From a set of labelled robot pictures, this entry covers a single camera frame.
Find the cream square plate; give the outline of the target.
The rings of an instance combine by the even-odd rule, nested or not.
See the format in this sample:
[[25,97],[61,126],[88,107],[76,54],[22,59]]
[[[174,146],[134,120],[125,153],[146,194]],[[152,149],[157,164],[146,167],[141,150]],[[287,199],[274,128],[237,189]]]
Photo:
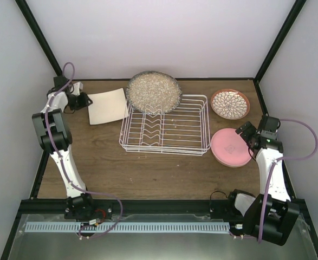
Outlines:
[[128,107],[123,88],[109,92],[89,94],[92,104],[88,106],[90,125],[106,124],[128,117]]

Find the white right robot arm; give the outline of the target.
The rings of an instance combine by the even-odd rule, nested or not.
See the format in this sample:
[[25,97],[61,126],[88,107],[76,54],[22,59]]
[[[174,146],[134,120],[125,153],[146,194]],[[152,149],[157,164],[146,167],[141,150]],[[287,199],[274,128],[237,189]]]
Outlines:
[[288,194],[283,166],[283,144],[277,139],[281,122],[278,118],[262,116],[258,127],[246,122],[238,134],[255,157],[260,176],[260,192],[257,197],[234,190],[226,204],[232,218],[243,216],[244,234],[260,241],[283,246],[300,214],[300,208]]

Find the floral plate with orange rim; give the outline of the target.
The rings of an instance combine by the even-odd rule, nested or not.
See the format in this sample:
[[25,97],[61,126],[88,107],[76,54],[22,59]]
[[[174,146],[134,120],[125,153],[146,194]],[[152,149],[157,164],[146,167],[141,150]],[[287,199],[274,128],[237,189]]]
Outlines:
[[241,92],[233,89],[221,89],[211,98],[213,111],[221,118],[238,120],[245,117],[250,110],[248,98]]

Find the pink round plate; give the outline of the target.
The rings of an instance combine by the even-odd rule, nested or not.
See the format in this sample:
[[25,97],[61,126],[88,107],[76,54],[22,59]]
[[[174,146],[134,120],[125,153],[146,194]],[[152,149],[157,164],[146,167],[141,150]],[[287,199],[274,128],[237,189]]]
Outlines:
[[245,141],[236,134],[234,128],[218,130],[211,138],[213,156],[226,163],[241,164],[251,160]]

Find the dark speckled round plate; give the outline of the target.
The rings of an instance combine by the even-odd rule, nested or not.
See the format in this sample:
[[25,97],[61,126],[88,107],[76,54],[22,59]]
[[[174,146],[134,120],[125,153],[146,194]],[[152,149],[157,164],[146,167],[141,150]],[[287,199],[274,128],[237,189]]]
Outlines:
[[143,71],[133,76],[125,94],[134,109],[151,115],[170,113],[183,96],[178,81],[159,71]]

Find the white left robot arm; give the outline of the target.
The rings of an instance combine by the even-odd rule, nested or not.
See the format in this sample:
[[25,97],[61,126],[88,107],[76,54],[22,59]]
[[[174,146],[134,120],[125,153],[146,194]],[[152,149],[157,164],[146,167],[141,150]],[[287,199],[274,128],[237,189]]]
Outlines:
[[96,205],[75,165],[73,138],[63,115],[66,107],[77,111],[93,103],[82,89],[81,82],[72,83],[65,76],[54,77],[54,86],[47,93],[48,101],[41,112],[32,116],[32,121],[40,147],[49,153],[59,169],[69,212],[89,219],[95,215]]

